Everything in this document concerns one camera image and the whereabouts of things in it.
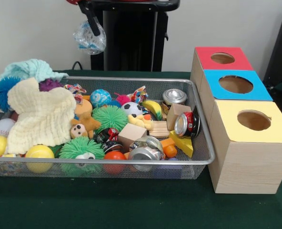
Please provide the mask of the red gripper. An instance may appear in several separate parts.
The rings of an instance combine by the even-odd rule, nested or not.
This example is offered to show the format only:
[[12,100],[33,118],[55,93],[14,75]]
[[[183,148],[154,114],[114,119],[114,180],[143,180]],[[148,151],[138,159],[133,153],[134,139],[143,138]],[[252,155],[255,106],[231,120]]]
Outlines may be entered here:
[[89,26],[94,34],[94,36],[99,36],[101,34],[97,23],[99,22],[93,8],[93,4],[90,0],[66,0],[72,5],[79,5],[79,8],[83,14],[86,15]]

